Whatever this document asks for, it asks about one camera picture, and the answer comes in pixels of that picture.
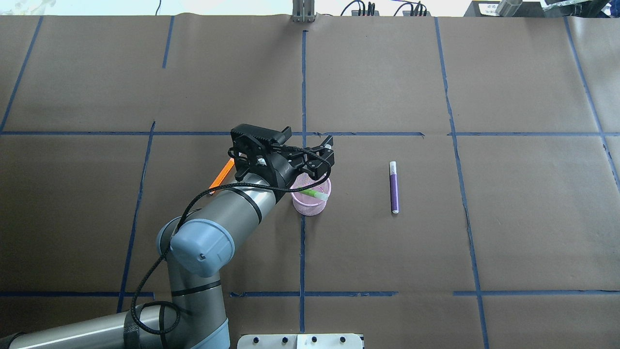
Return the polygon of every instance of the purple marker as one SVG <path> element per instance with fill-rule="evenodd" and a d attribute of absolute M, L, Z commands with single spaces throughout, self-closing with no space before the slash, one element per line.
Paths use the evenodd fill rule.
<path fill-rule="evenodd" d="M 401 209 L 398 206 L 398 179 L 396 178 L 396 161 L 389 163 L 389 192 L 392 201 L 392 213 L 398 214 Z"/>

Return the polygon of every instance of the marker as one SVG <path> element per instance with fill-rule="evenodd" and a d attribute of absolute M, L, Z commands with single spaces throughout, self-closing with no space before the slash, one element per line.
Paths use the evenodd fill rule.
<path fill-rule="evenodd" d="M 389 163 L 389 192 L 392 201 L 392 213 L 398 214 L 401 209 L 398 206 L 398 179 L 396 178 L 396 161 Z"/>
<path fill-rule="evenodd" d="M 301 194 L 304 195 L 308 195 L 311 197 L 315 197 L 319 200 L 323 200 L 323 201 L 327 201 L 327 198 L 329 197 L 326 193 L 322 193 L 320 191 L 316 191 L 316 190 L 312 190 L 312 189 L 306 189 L 306 190 L 302 190 L 300 191 Z"/>
<path fill-rule="evenodd" d="M 226 163 L 226 165 L 224 165 L 224 168 L 219 172 L 218 176 L 215 178 L 215 180 L 213 181 L 213 183 L 211 183 L 211 185 L 209 186 L 209 189 L 211 188 L 215 188 L 219 185 L 222 184 L 222 182 L 224 182 L 224 179 L 226 179 L 226 176 L 228 175 L 228 173 L 231 171 L 231 169 L 234 166 L 234 159 L 231 158 L 230 160 L 228 160 L 228 162 Z"/>

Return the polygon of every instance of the pen holder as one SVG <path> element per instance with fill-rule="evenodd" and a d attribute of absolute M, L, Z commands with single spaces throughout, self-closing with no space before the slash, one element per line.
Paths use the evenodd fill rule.
<path fill-rule="evenodd" d="M 312 183 L 316 183 L 316 181 L 313 181 L 306 173 L 303 173 L 297 177 L 292 188 L 300 188 Z M 332 192 L 332 182 L 328 178 L 327 181 L 312 188 L 312 190 L 326 193 L 329 196 Z M 293 197 L 293 207 L 302 215 L 318 215 L 327 205 L 327 201 L 301 193 L 291 193 L 291 196 Z"/>

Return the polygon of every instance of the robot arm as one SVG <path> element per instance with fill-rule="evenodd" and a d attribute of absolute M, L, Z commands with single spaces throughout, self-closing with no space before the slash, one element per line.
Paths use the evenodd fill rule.
<path fill-rule="evenodd" d="M 11 337 L 7 348 L 229 348 L 219 270 L 284 193 L 302 190 L 290 189 L 301 173 L 320 180 L 334 164 L 331 136 L 318 147 L 300 149 L 285 145 L 291 137 L 289 127 L 277 132 L 242 124 L 232 129 L 231 137 L 228 153 L 235 159 L 236 183 L 221 186 L 223 190 L 200 210 L 189 213 L 190 205 L 157 236 L 178 313 L 149 306 L 159 304 L 145 304 L 136 307 L 137 318 L 145 327 L 160 332 L 177 323 L 173 330 L 150 333 L 137 325 L 131 312 L 124 312 Z"/>

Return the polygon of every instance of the sticker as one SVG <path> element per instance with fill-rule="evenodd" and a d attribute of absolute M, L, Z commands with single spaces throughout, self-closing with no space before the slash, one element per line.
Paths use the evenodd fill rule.
<path fill-rule="evenodd" d="M 480 8 L 480 14 L 483 16 L 499 17 L 497 14 L 497 4 L 478 4 L 478 7 Z"/>

